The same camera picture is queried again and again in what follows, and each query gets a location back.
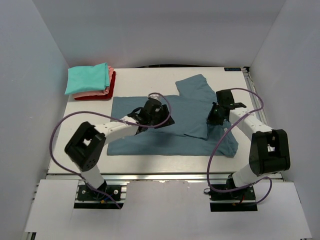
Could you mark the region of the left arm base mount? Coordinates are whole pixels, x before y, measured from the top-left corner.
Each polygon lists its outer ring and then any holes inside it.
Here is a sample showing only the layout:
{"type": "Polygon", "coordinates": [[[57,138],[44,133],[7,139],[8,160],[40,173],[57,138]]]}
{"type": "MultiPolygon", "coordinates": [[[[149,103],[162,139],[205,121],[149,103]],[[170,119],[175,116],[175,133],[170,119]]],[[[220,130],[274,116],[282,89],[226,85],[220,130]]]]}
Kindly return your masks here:
{"type": "Polygon", "coordinates": [[[98,188],[90,189],[87,183],[79,181],[76,189],[74,209],[120,210],[126,199],[128,182],[107,180],[98,188]]]}

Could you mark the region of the blue t shirt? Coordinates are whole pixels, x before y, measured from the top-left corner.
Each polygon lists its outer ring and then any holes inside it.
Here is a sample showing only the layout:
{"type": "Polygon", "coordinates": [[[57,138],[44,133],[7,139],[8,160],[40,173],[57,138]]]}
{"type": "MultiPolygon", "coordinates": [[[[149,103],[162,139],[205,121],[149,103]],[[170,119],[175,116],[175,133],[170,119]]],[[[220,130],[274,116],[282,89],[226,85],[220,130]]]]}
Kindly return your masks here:
{"type": "Polygon", "coordinates": [[[215,147],[218,156],[236,155],[238,142],[233,134],[221,138],[231,124],[227,121],[223,125],[207,124],[217,97],[206,78],[198,74],[175,85],[179,94],[166,96],[175,123],[109,143],[109,156],[210,156],[215,147]]]}

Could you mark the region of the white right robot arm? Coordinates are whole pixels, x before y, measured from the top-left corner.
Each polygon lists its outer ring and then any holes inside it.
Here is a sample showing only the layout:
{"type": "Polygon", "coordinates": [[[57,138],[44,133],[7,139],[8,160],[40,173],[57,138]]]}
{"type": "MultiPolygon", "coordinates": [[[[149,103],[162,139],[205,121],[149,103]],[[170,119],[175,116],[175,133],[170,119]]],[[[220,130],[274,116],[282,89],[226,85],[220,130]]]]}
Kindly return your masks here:
{"type": "Polygon", "coordinates": [[[250,140],[248,164],[228,177],[224,189],[210,187],[212,191],[236,200],[243,195],[244,189],[271,174],[289,170],[291,160],[286,131],[261,122],[254,115],[254,110],[248,110],[243,103],[235,102],[232,91],[224,89],[216,92],[217,101],[213,103],[207,123],[217,126],[229,122],[231,126],[223,137],[237,127],[250,140]]]}

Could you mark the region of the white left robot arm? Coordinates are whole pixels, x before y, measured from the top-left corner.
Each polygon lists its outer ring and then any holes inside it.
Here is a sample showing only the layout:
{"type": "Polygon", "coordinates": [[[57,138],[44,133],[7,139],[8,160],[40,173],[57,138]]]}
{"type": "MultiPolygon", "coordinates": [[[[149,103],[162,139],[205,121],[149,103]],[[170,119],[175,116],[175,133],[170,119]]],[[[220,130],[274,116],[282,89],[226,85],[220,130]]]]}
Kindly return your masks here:
{"type": "Polygon", "coordinates": [[[107,183],[97,166],[105,145],[125,137],[135,136],[149,128],[157,129],[173,125],[170,104],[149,97],[144,106],[138,107],[123,118],[93,125],[83,122],[64,148],[64,152],[80,170],[88,193],[99,200],[107,192],[107,183]]]}

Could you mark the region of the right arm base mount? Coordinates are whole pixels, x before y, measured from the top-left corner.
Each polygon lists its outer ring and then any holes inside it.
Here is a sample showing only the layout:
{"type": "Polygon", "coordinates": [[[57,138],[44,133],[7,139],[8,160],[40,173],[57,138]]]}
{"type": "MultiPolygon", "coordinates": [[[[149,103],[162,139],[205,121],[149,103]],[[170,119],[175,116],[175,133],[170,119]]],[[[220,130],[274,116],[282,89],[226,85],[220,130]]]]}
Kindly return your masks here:
{"type": "Polygon", "coordinates": [[[256,212],[258,210],[254,188],[247,187],[233,192],[216,192],[211,188],[203,190],[209,196],[210,211],[215,212],[256,212]]]}

